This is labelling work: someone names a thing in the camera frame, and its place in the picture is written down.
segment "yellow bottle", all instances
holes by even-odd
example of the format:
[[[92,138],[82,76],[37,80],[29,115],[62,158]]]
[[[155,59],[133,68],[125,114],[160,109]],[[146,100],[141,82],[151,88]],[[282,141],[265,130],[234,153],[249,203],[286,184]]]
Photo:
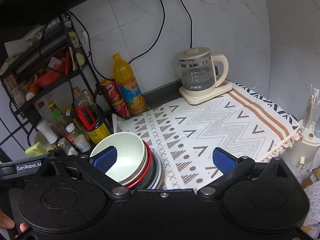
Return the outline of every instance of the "yellow bottle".
[[[131,66],[121,59],[119,53],[112,57],[115,61],[113,65],[113,77],[128,104],[131,114],[137,115],[145,112],[148,109],[147,104],[141,94]]]

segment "green box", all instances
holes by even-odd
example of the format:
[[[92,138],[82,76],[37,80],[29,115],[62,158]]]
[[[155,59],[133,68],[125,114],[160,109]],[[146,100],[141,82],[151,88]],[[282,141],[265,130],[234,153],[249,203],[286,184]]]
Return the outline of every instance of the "green box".
[[[29,147],[28,149],[26,149],[26,155],[29,158],[45,155],[45,154],[49,154],[49,153],[39,142]]]

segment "tablecloth fringe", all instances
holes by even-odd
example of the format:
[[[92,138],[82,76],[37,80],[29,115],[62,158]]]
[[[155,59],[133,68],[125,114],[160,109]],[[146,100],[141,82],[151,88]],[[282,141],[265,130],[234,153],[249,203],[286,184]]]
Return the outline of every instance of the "tablecloth fringe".
[[[282,154],[286,150],[286,148],[292,148],[296,142],[302,139],[303,131],[303,126],[299,125],[292,134],[290,134],[286,139],[280,142],[279,146],[276,149],[274,149],[272,152],[268,152],[267,157],[256,159],[256,162],[269,162],[271,158],[278,157],[280,154]]]

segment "electric kettle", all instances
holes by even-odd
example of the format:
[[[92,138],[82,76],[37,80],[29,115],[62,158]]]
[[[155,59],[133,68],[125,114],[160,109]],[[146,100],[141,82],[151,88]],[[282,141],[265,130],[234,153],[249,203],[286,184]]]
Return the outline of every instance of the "electric kettle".
[[[229,62],[223,54],[212,55],[209,48],[193,48],[175,55],[179,64],[182,87],[180,94],[196,105],[232,90],[232,83],[226,80]],[[217,80],[214,62],[223,64],[223,72]]]

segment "metal screw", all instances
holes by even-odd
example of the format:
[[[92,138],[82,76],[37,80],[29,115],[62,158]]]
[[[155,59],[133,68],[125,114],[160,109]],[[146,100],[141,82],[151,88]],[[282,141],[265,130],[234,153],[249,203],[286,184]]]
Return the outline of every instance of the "metal screw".
[[[118,196],[124,195],[128,192],[128,189],[126,187],[115,187],[112,190],[112,193]]]
[[[169,193],[160,193],[160,197],[169,197]]]
[[[216,190],[213,187],[203,187],[200,189],[200,192],[203,195],[210,196],[210,195],[213,195],[214,193],[216,193]]]

